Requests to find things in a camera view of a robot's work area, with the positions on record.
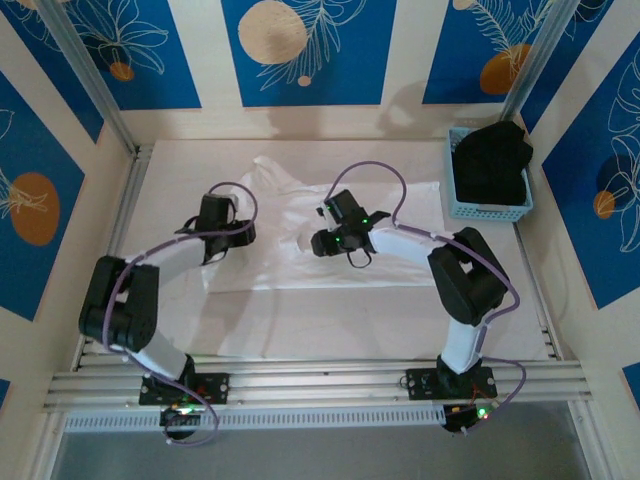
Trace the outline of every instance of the white vent strip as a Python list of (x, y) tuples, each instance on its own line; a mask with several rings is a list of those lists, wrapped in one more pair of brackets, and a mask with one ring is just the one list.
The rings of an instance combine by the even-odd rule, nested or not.
[[(402, 408), (323, 408), (222, 411), (220, 430), (383, 427), (444, 425), (442, 406)], [(153, 432), (161, 429), (159, 412), (73, 413), (67, 433)], [(212, 428), (213, 417), (202, 415), (199, 428)], [(180, 430), (193, 428), (185, 424)]]

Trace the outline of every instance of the blue basket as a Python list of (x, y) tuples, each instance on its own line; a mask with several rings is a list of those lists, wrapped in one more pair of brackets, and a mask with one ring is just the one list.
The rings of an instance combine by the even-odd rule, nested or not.
[(517, 222), (533, 208), (531, 185), (527, 171), (522, 170), (522, 178), (527, 188), (527, 200), (524, 205), (480, 205), (477, 203), (459, 202), (456, 198), (456, 186), (453, 178), (453, 152), (464, 137), (474, 129), (453, 127), (449, 130), (447, 141), (450, 148), (445, 149), (445, 168), (447, 170), (449, 215), (455, 218), (475, 218), (478, 220), (496, 220), (500, 222)]

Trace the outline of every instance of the orange circle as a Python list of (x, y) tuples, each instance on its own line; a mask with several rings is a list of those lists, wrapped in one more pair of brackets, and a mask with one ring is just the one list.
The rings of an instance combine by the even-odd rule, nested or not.
[(488, 95), (509, 93), (529, 50), (531, 45), (516, 45), (489, 60), (480, 74), (482, 91)]
[(600, 217), (602, 220), (606, 220), (616, 209), (616, 199), (613, 196), (613, 193), (603, 190), (598, 192), (596, 198), (593, 200), (593, 209), (596, 212), (596, 215)]
[(130, 82), (133, 80), (133, 77), (135, 77), (133, 68), (122, 62), (112, 63), (109, 67), (109, 72), (116, 80), (120, 80), (121, 82)]
[(308, 87), (309, 85), (311, 85), (311, 77), (307, 75), (301, 76), (300, 78), (298, 78), (298, 85), (300, 85), (301, 87)]
[[(37, 207), (29, 205), (23, 195)], [(51, 180), (40, 173), (24, 173), (14, 180), (9, 196), (18, 203), (11, 208), (11, 223), (20, 238), (36, 247), (51, 242), (60, 220), (60, 199)]]

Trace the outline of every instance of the black cloth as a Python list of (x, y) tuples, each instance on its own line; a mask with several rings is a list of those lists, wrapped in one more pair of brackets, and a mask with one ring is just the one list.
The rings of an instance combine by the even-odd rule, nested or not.
[(523, 205), (527, 191), (522, 169), (533, 148), (515, 123), (498, 122), (467, 135), (453, 152), (459, 202)]

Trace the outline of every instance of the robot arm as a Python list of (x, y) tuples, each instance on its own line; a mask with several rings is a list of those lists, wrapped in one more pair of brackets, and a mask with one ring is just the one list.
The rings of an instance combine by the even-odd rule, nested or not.
[[(429, 270), (433, 251), (442, 246), (441, 242), (431, 238), (396, 228), (388, 218), (373, 227), (369, 239), (377, 254), (403, 258)], [(450, 318), (447, 342), (441, 358), (457, 375), (468, 371), (480, 360), (476, 345), (482, 328), (481, 321), (468, 324), (454, 317)]]
[[(236, 202), (235, 196), (206, 194), (199, 215), (176, 233), (234, 231), (247, 226), (249, 220), (235, 220)], [(190, 228), (193, 220), (195, 226)], [(156, 328), (158, 290), (184, 272), (201, 267), (230, 248), (249, 245), (255, 238), (253, 225), (235, 235), (194, 237), (151, 254), (137, 264), (119, 292), (113, 310), (108, 332), (112, 348), (127, 352), (149, 370), (196, 390), (198, 376), (193, 360)], [(81, 333), (102, 341), (107, 302), (116, 279), (134, 258), (105, 256), (98, 260), (80, 315)], [(172, 395), (176, 398), (182, 395), (180, 391), (171, 392), (171, 387), (156, 387), (163, 390), (160, 404), (170, 401)]]
[[(457, 248), (398, 228), (388, 213), (369, 216), (348, 190), (327, 199), (318, 213), (327, 221), (327, 229), (317, 232), (311, 240), (317, 256), (349, 255), (363, 249), (367, 254), (394, 255), (430, 269), (440, 300), (451, 317), (447, 341), (438, 359), (439, 375), (449, 377), (447, 381), (451, 383), (452, 378), (479, 368), (477, 347), (483, 318), (502, 303), (507, 291), (499, 279)], [(453, 238), (504, 273), (477, 230), (465, 228)]]

